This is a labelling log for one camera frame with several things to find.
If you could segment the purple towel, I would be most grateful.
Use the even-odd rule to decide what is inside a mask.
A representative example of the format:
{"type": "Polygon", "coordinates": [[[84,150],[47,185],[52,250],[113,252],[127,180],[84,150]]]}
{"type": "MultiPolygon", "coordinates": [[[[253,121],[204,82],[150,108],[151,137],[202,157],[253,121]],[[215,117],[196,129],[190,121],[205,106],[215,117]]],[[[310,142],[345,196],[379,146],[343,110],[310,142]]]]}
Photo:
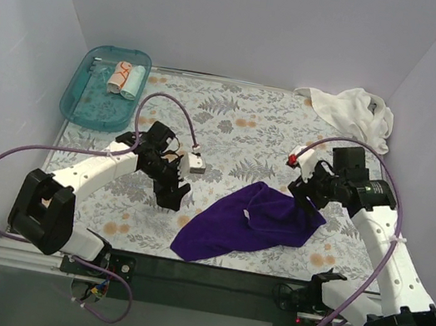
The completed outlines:
{"type": "Polygon", "coordinates": [[[293,197],[260,181],[194,216],[173,239],[170,250],[194,262],[279,245],[299,248],[325,223],[319,211],[307,214],[293,197]]]}

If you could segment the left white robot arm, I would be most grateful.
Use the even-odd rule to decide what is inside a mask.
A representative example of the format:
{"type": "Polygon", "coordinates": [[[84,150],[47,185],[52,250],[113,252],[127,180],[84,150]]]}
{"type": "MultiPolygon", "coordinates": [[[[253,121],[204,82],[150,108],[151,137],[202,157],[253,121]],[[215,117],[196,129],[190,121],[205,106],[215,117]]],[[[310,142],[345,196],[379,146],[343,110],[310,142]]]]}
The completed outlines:
{"type": "Polygon", "coordinates": [[[56,252],[81,258],[91,276],[101,276],[110,266],[110,246],[95,232],[75,223],[77,202],[123,176],[142,171],[153,182],[156,204],[180,209],[191,190],[188,175],[204,174],[201,153],[192,151],[167,159],[175,133],[161,122],[140,134],[120,134],[99,155],[51,173],[28,173],[8,216],[9,226],[45,255],[56,252]]]}

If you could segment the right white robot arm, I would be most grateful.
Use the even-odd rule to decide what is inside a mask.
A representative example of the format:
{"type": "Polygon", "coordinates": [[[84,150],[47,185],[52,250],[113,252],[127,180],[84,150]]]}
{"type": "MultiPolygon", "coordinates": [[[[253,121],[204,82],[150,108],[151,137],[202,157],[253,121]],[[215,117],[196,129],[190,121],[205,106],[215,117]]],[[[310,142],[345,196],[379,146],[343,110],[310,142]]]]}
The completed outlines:
{"type": "Polygon", "coordinates": [[[287,165],[300,170],[288,188],[296,203],[312,218],[327,204],[347,210],[364,242],[374,271],[360,287],[342,274],[314,274],[298,290],[310,310],[322,314],[315,326],[335,326],[341,317],[352,326],[436,326],[436,305],[424,288],[402,237],[402,207],[394,184],[373,180],[365,165],[366,144],[333,149],[331,163],[315,155],[312,146],[297,146],[287,165]]]}

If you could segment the white towel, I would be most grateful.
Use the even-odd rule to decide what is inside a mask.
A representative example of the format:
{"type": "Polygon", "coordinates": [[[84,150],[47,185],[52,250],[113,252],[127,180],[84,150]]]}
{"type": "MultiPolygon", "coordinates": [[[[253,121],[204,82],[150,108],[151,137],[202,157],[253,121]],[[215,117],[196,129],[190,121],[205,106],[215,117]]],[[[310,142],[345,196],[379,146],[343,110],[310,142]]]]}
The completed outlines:
{"type": "Polygon", "coordinates": [[[313,87],[296,88],[294,93],[310,101],[320,119],[343,136],[365,143],[381,156],[389,152],[394,113],[381,97],[361,87],[335,95],[313,87]]]}

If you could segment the mint rolled towel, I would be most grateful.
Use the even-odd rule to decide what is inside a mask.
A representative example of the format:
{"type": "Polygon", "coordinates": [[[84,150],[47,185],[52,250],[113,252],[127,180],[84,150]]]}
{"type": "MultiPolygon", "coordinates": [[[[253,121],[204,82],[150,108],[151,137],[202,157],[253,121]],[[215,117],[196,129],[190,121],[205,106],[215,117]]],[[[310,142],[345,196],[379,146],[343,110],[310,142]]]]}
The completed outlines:
{"type": "Polygon", "coordinates": [[[126,100],[134,100],[139,92],[143,77],[145,76],[146,69],[144,66],[135,66],[131,69],[120,94],[126,100]]]}

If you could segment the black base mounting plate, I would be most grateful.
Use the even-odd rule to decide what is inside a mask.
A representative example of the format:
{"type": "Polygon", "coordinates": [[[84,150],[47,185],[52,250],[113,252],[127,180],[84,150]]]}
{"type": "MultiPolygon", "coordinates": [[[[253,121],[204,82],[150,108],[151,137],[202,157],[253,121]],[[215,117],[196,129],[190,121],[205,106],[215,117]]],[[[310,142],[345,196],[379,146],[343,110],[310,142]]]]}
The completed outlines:
{"type": "Polygon", "coordinates": [[[308,295],[308,281],[117,249],[95,264],[123,278],[136,301],[273,326],[313,326],[330,311],[308,295]]]}

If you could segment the teal plastic tray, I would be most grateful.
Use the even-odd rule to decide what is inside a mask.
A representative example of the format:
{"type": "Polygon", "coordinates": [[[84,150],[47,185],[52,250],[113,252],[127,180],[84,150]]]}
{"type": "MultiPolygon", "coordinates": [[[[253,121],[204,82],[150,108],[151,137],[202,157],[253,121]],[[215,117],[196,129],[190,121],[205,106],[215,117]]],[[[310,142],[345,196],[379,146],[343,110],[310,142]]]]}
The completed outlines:
{"type": "Polygon", "coordinates": [[[116,46],[99,46],[82,59],[60,99],[59,110],[71,123],[94,131],[116,132],[126,129],[135,115],[149,73],[151,58],[144,52],[116,46]],[[107,92],[107,81],[120,62],[146,69],[134,100],[107,92]]]}

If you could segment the orange patterned rolled towel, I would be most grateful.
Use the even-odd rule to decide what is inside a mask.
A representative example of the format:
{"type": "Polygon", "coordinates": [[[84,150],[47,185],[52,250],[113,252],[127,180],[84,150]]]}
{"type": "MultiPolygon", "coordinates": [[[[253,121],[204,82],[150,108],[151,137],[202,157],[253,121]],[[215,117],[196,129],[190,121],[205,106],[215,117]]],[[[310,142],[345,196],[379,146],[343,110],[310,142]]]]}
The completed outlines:
{"type": "Polygon", "coordinates": [[[130,62],[120,61],[115,65],[115,70],[107,81],[107,92],[119,94],[125,86],[133,65],[130,62]]]}

